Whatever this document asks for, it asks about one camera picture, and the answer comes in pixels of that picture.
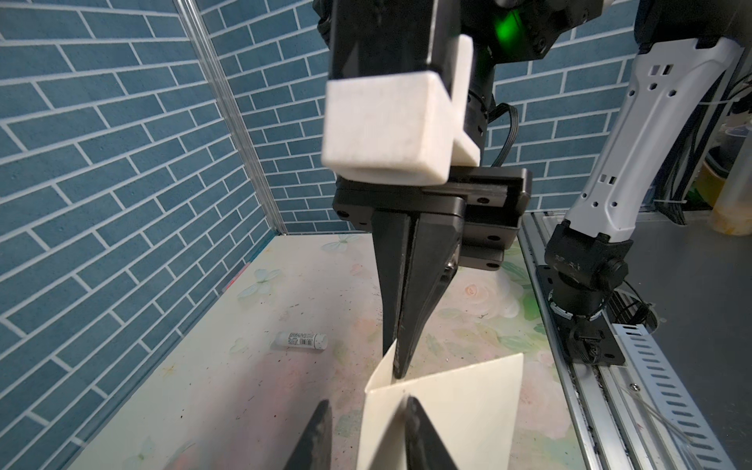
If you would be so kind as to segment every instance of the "white cardboard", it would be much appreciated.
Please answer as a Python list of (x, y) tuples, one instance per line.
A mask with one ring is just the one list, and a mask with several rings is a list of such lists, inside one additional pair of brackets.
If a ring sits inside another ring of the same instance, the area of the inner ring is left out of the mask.
[(365, 386), (357, 470), (406, 470), (405, 403), (423, 406), (458, 470), (506, 470), (523, 355), (393, 383), (392, 344)]

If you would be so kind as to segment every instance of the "white block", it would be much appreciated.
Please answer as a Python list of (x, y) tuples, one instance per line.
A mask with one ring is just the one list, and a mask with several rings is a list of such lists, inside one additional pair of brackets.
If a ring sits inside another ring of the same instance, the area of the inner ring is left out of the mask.
[(523, 355), (393, 383), (396, 341), (365, 386), (356, 470), (407, 468), (405, 406), (420, 401), (458, 470), (506, 470)]
[(450, 165), (478, 166), (464, 132), (472, 39), (457, 38), (450, 97), (433, 71), (330, 80), (322, 163), (349, 180), (428, 186), (447, 182)]

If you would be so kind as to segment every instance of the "green light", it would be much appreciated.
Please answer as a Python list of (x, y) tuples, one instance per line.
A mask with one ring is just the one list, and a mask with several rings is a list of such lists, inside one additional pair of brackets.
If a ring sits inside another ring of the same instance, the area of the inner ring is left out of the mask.
[(499, 44), (506, 50), (513, 50), (514, 45), (523, 36), (522, 22), (520, 14), (514, 10), (507, 14), (503, 20), (496, 21), (496, 37)]

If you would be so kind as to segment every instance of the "butterfly pattern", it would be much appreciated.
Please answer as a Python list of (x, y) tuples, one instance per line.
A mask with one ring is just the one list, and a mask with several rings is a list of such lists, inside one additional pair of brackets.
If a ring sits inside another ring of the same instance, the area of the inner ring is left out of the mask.
[(267, 271), (266, 269), (257, 269), (253, 273), (253, 275), (256, 276), (256, 283), (251, 285), (251, 287), (243, 290), (243, 292), (239, 293), (238, 299), (251, 296), (255, 293), (268, 294), (271, 291), (271, 284), (269, 283), (269, 281), (280, 274), (282, 274), (282, 271), (280, 271), (279, 269), (274, 269), (272, 271)]
[(151, 440), (151, 436), (147, 436), (144, 441), (141, 442), (141, 450), (138, 454), (128, 457), (123, 462), (123, 470), (139, 470), (141, 464), (154, 454), (155, 447), (156, 444)]
[(360, 238), (360, 235), (343, 234), (338, 237), (339, 240), (324, 244), (321, 249), (330, 253), (344, 253), (347, 251), (347, 245)]

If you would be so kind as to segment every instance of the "white foam block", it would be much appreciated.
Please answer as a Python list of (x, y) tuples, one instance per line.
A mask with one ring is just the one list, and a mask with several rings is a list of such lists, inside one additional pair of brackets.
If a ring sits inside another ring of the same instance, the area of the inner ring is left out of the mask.
[(330, 80), (322, 163), (343, 177), (376, 184), (447, 182), (451, 165), (479, 166), (464, 132), (472, 39), (457, 38), (452, 96), (433, 71)]

